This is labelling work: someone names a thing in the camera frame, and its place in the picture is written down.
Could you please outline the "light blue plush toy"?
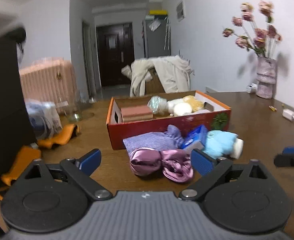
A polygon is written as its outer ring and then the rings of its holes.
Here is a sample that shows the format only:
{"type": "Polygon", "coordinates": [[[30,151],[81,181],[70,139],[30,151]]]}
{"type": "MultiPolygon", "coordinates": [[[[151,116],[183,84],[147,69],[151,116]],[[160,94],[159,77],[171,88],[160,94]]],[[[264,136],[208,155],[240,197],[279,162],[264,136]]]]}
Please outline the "light blue plush toy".
{"type": "Polygon", "coordinates": [[[204,153],[217,159],[234,152],[234,144],[238,135],[231,132],[212,130],[207,133],[204,153]]]}

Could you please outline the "pink satin scrunchie cloth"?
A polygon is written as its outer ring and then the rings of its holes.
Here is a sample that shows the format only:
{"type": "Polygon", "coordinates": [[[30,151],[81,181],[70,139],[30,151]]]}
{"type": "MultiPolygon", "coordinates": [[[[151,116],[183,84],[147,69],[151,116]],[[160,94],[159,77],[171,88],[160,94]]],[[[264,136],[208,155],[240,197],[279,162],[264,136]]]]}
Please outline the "pink satin scrunchie cloth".
{"type": "Polygon", "coordinates": [[[130,156],[130,168],[140,177],[147,177],[159,170],[169,180],[186,183],[193,178],[190,154],[184,150],[157,151],[151,148],[139,148],[130,156]]]}

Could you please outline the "blue tissue packet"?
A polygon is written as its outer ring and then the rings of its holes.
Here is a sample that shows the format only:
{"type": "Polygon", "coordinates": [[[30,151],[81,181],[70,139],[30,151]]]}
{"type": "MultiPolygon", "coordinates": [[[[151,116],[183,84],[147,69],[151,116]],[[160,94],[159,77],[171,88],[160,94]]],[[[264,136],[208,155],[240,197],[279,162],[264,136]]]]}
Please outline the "blue tissue packet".
{"type": "Polygon", "coordinates": [[[194,149],[204,149],[207,141],[207,134],[208,129],[206,126],[198,126],[187,134],[180,149],[186,151],[188,154],[191,154],[194,149]]]}

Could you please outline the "lilac knitted cloth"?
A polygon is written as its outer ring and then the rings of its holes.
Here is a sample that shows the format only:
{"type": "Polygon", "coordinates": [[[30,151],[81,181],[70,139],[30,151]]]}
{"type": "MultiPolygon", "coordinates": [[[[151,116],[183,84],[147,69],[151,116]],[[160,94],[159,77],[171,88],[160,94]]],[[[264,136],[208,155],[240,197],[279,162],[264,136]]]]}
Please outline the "lilac knitted cloth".
{"type": "Polygon", "coordinates": [[[180,148],[183,142],[184,138],[180,130],[174,125],[169,125],[165,132],[149,132],[123,140],[129,155],[139,148],[150,148],[156,151],[175,150],[180,148]]]}

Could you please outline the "white and yellow plush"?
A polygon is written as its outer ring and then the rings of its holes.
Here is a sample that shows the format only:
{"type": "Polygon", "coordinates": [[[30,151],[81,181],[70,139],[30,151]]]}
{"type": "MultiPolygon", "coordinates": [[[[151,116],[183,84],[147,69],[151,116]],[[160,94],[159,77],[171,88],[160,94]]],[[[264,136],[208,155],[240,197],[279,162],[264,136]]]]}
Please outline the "white and yellow plush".
{"type": "Polygon", "coordinates": [[[188,104],[191,105],[192,109],[193,109],[193,112],[196,112],[198,110],[201,110],[201,109],[204,109],[204,103],[200,100],[197,100],[197,98],[195,98],[195,96],[192,96],[192,95],[188,95],[188,96],[185,96],[183,98],[179,98],[179,99],[175,99],[175,100],[170,100],[167,102],[167,106],[168,106],[168,112],[174,116],[173,114],[173,108],[174,106],[177,104],[177,103],[180,103],[180,102],[186,102],[188,104]]]}

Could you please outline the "pink layered sponge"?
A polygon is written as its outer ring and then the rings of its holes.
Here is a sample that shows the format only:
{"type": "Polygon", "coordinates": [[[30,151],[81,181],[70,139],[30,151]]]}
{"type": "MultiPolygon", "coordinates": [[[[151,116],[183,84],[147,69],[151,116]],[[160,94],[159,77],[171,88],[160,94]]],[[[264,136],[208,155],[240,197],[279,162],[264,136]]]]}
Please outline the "pink layered sponge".
{"type": "Polygon", "coordinates": [[[121,109],[123,122],[153,119],[153,112],[147,105],[124,107],[121,109]]]}

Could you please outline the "white phone charger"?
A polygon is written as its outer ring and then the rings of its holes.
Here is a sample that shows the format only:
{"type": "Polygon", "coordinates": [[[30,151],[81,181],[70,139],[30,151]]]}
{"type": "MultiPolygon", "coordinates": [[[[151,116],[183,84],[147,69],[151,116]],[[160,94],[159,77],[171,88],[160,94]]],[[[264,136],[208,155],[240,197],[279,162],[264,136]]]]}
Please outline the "white phone charger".
{"type": "Polygon", "coordinates": [[[289,120],[289,121],[291,121],[291,122],[294,122],[294,111],[292,111],[292,110],[290,110],[290,109],[288,109],[288,108],[283,109],[283,111],[282,111],[282,116],[283,116],[285,119],[287,119],[287,120],[289,120]]]}

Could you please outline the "red cardboard box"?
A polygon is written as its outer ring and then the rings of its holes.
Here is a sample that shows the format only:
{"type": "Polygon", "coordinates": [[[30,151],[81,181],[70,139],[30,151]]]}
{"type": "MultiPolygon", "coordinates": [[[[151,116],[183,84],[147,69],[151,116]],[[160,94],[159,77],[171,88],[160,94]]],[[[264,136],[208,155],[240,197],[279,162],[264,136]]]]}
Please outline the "red cardboard box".
{"type": "Polygon", "coordinates": [[[188,95],[195,96],[197,100],[212,106],[212,112],[176,117],[160,115],[154,116],[153,119],[150,120],[123,122],[121,114],[122,108],[146,105],[152,96],[112,98],[106,119],[106,127],[112,148],[114,150],[122,150],[125,148],[123,139],[148,132],[164,132],[167,130],[168,125],[176,126],[183,136],[186,136],[188,132],[200,125],[206,126],[208,130],[228,130],[232,109],[212,96],[198,90],[159,94],[160,97],[167,100],[179,99],[188,95]]]}

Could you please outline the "small white device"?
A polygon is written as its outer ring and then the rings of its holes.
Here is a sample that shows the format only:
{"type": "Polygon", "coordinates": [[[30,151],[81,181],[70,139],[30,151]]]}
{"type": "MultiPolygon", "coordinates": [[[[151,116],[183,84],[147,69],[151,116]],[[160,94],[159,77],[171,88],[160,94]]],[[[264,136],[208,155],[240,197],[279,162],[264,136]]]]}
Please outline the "small white device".
{"type": "Polygon", "coordinates": [[[258,85],[256,83],[251,83],[246,87],[246,92],[248,94],[253,94],[257,92],[258,85]]]}

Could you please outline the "pink textured vase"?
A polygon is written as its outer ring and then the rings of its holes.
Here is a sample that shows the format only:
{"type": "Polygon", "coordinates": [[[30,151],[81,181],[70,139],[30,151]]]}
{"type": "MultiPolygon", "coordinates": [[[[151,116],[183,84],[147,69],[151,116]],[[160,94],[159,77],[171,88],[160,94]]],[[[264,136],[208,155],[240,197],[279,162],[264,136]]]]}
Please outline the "pink textured vase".
{"type": "Polygon", "coordinates": [[[258,58],[257,81],[256,95],[264,99],[271,99],[277,81],[276,60],[265,57],[258,58]]]}

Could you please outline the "brown chair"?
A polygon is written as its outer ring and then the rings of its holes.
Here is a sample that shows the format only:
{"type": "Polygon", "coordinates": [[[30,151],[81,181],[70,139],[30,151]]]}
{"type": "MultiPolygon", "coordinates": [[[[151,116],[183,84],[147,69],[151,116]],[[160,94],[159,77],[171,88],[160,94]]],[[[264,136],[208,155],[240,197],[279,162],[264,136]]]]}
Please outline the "brown chair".
{"type": "Polygon", "coordinates": [[[151,80],[145,82],[145,94],[164,93],[165,90],[158,78],[155,68],[151,68],[148,73],[151,75],[151,80]]]}

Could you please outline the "cream jacket on chair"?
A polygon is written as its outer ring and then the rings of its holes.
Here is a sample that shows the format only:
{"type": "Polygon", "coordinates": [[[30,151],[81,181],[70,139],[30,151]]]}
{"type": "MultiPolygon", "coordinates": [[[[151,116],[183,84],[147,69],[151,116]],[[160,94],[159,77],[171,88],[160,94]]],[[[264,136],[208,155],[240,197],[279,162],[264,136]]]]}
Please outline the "cream jacket on chair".
{"type": "Polygon", "coordinates": [[[122,68],[121,73],[131,80],[130,96],[146,95],[146,83],[152,80],[149,70],[154,68],[165,93],[190,91],[190,63],[178,55],[135,60],[122,68]]]}

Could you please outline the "grey refrigerator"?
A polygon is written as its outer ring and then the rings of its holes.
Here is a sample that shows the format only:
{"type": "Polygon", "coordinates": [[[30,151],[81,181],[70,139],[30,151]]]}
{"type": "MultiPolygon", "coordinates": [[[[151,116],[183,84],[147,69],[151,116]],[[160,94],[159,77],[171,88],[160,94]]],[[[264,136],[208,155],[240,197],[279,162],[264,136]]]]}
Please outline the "grey refrigerator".
{"type": "Polygon", "coordinates": [[[146,15],[143,21],[146,58],[171,55],[170,23],[167,15],[146,15]]]}

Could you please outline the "yellow box on fridge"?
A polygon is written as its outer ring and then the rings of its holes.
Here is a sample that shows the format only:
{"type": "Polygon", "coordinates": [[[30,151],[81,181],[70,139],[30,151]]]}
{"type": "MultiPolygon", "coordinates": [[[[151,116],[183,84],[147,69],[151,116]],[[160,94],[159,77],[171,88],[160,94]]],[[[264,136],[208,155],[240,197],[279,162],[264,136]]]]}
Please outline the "yellow box on fridge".
{"type": "Polygon", "coordinates": [[[167,15],[166,10],[149,10],[149,15],[167,15]]]}

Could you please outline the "wall electrical panel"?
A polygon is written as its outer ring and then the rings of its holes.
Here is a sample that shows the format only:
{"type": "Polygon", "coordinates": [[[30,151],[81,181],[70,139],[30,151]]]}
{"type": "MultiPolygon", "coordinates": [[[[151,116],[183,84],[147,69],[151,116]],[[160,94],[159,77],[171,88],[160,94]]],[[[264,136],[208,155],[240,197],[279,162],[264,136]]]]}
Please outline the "wall electrical panel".
{"type": "Polygon", "coordinates": [[[178,22],[186,18],[184,0],[180,1],[178,5],[176,6],[176,15],[177,15],[178,22]]]}

